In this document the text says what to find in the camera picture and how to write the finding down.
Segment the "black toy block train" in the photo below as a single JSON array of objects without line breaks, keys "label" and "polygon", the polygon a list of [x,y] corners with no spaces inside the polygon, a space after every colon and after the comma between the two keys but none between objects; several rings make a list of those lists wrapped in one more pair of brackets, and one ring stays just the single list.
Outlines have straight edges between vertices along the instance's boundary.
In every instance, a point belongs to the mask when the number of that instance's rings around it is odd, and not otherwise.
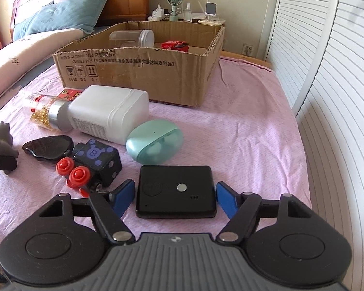
[{"label": "black toy block train", "polygon": [[117,148],[96,139],[76,144],[72,153],[56,164],[56,172],[66,178],[66,185],[85,198],[109,187],[121,170]]}]

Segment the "black square device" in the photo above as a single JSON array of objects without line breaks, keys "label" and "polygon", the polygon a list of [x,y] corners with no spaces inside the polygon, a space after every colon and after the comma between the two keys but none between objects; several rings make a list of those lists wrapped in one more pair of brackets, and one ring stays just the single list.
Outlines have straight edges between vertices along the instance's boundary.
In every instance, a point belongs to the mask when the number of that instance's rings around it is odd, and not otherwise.
[{"label": "black square device", "polygon": [[217,213],[209,166],[142,166],[136,214],[145,219],[202,219]]}]

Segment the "mint green oval case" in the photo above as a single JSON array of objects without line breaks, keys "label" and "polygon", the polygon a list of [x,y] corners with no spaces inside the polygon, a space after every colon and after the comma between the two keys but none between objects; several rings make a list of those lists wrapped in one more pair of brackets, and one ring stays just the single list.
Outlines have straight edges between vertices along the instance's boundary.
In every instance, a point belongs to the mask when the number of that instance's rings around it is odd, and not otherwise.
[{"label": "mint green oval case", "polygon": [[135,128],[126,141],[126,150],[143,165],[160,165],[176,155],[183,145],[183,133],[173,122],[147,121]]}]

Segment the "clear bottle yellow capsules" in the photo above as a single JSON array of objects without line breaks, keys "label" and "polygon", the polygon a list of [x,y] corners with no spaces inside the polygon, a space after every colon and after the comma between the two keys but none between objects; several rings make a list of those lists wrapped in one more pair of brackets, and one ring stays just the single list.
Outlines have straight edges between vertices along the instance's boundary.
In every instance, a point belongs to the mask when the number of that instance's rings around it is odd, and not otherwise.
[{"label": "clear bottle yellow capsules", "polygon": [[31,123],[45,129],[69,132],[73,129],[69,121],[69,104],[56,96],[32,93],[25,99],[22,110]]}]

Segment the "grey shark toy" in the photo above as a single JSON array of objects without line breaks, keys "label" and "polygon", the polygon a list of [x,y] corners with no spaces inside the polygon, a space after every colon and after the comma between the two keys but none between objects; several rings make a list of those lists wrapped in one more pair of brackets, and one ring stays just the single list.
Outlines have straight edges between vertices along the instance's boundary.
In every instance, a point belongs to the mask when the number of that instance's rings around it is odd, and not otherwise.
[{"label": "grey shark toy", "polygon": [[9,123],[0,123],[0,171],[6,175],[17,168],[19,151],[13,147],[13,137],[10,134]]}]

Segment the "pink bed cover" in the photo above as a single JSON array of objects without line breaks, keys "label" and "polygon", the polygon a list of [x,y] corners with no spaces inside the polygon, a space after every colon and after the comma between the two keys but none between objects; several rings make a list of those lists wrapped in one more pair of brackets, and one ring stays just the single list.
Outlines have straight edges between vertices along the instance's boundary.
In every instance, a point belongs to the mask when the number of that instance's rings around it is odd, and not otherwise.
[{"label": "pink bed cover", "polygon": [[[0,111],[10,124],[18,166],[6,175],[0,171],[0,243],[24,219],[53,196],[79,193],[66,186],[53,164],[36,160],[21,147],[40,137],[61,134],[40,128],[22,112],[29,93],[58,94],[60,76],[52,66],[23,88]],[[200,108],[150,103],[150,119],[166,119],[183,132],[181,150],[165,165],[210,166],[214,182],[224,181],[237,192],[252,191],[277,199],[292,193],[311,206],[306,157],[297,122],[275,74],[242,60],[220,58]],[[209,219],[140,219],[132,204],[124,222],[141,232],[211,232],[217,235],[227,223],[218,208]]]}]

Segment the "white plastic rectangular bottle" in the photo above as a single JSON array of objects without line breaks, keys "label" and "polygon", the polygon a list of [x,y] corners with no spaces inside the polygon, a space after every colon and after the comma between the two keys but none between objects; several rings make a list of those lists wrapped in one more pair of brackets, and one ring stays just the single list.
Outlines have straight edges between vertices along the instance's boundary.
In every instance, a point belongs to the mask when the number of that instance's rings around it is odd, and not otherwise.
[{"label": "white plastic rectangular bottle", "polygon": [[75,130],[124,145],[129,134],[149,117],[146,91],[91,85],[68,107]]}]

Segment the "red card case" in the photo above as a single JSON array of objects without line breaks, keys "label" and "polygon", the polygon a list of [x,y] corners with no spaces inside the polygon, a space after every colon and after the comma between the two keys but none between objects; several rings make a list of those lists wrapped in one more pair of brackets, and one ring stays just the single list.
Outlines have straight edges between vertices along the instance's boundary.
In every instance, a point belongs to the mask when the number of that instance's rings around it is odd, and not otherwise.
[{"label": "red card case", "polygon": [[65,87],[59,94],[57,94],[56,98],[64,101],[73,101],[82,92],[82,89]]}]

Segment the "cardboard box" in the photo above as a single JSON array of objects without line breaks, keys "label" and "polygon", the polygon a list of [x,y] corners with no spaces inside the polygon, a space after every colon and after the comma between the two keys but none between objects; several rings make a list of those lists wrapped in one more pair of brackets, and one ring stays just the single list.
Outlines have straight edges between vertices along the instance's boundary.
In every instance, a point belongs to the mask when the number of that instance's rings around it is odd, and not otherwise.
[{"label": "cardboard box", "polygon": [[[155,46],[111,48],[109,35],[120,30],[152,30]],[[204,101],[224,35],[222,26],[193,22],[123,22],[71,42],[53,59],[64,87],[133,88],[151,101],[196,107]],[[185,41],[189,51],[162,49],[166,41]]]}]

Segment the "pink white quilt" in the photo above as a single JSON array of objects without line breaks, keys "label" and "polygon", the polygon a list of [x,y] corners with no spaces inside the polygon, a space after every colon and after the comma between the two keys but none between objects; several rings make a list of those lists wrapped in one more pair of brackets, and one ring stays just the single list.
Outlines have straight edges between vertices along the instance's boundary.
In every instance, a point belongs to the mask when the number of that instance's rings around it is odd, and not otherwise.
[{"label": "pink white quilt", "polygon": [[36,65],[84,35],[68,28],[26,35],[5,46],[0,50],[0,96]]}]

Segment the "clear empty plastic jar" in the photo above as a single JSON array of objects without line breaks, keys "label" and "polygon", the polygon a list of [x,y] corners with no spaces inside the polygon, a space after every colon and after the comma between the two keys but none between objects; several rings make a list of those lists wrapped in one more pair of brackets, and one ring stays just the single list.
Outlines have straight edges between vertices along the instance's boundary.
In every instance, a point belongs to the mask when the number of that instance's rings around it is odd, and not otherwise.
[{"label": "clear empty plastic jar", "polygon": [[109,46],[117,47],[153,47],[155,44],[152,30],[120,30],[109,35]]}]

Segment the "red toy car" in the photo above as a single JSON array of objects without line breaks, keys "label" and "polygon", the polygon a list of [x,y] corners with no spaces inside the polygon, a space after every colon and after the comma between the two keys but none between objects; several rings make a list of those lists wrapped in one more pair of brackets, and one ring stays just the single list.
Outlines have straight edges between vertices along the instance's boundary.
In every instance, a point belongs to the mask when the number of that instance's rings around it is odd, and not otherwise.
[{"label": "red toy car", "polygon": [[161,43],[161,48],[188,53],[189,44],[185,41],[166,41]]}]

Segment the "white louvered closet door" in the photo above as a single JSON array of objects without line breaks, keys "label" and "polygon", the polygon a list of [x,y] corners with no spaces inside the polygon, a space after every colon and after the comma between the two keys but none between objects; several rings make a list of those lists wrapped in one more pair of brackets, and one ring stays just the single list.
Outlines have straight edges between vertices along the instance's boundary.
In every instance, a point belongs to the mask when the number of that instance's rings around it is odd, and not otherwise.
[{"label": "white louvered closet door", "polygon": [[364,0],[277,0],[265,58],[298,122],[312,208],[352,246],[364,290]]}]

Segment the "white remote control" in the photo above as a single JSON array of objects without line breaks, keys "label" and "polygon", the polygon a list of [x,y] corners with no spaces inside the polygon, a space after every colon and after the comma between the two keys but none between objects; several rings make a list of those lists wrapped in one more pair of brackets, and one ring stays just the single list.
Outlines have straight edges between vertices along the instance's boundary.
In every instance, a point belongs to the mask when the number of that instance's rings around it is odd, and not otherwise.
[{"label": "white remote control", "polygon": [[201,19],[198,20],[199,24],[203,24],[206,26],[223,26],[225,24],[225,20],[208,20],[208,19]]}]

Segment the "blue pillow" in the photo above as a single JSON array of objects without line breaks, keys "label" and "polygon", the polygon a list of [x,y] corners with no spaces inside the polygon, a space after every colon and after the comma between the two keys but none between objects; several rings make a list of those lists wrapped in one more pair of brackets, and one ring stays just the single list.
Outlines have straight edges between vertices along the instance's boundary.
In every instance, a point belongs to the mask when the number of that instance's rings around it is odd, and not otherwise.
[{"label": "blue pillow", "polygon": [[85,34],[94,27],[108,0],[65,0],[50,4],[14,27],[13,40],[26,35],[68,28],[79,29]]}]

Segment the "white power strip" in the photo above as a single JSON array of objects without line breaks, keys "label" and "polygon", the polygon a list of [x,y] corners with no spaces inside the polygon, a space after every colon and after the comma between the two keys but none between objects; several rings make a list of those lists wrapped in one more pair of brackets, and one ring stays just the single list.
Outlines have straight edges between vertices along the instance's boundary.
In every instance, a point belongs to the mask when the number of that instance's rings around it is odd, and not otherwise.
[{"label": "white power strip", "polygon": [[161,20],[165,20],[169,17],[168,10],[163,8],[161,4],[152,11],[152,15],[148,17],[149,22],[159,22]]}]

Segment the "small white bottle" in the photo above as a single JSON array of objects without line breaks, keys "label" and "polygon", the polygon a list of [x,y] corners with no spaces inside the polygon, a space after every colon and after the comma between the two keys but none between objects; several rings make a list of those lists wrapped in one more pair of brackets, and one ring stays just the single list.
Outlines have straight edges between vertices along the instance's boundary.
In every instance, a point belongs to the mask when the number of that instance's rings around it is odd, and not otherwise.
[{"label": "small white bottle", "polygon": [[187,3],[183,13],[183,20],[186,22],[192,22],[192,9],[191,4]]}]

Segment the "white smart display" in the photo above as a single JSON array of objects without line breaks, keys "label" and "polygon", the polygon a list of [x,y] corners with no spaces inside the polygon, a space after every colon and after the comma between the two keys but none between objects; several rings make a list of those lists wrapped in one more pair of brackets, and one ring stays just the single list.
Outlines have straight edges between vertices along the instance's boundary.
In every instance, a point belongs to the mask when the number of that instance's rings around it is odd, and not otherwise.
[{"label": "white smart display", "polygon": [[206,16],[216,17],[216,15],[217,15],[217,4],[213,3],[213,2],[207,2],[205,4],[204,12],[205,12]]}]

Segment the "green desk fan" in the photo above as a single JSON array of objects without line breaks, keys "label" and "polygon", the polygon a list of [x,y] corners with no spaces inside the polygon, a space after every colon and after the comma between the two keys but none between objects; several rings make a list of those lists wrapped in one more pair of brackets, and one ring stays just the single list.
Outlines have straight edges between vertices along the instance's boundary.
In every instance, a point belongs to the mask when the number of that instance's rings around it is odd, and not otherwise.
[{"label": "green desk fan", "polygon": [[178,14],[179,14],[179,6],[182,4],[183,0],[167,0],[167,2],[171,5],[171,11],[169,13],[169,21],[177,22]]}]

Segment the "wall socket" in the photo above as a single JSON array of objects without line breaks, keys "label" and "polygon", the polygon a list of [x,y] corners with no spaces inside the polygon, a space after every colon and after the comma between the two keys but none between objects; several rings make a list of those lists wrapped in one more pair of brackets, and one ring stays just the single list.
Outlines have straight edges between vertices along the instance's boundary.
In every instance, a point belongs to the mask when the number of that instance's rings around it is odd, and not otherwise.
[{"label": "wall socket", "polygon": [[253,55],[253,51],[254,51],[254,46],[253,45],[248,45],[248,44],[244,43],[241,54],[245,55],[245,56],[248,56],[248,57],[251,57]]}]

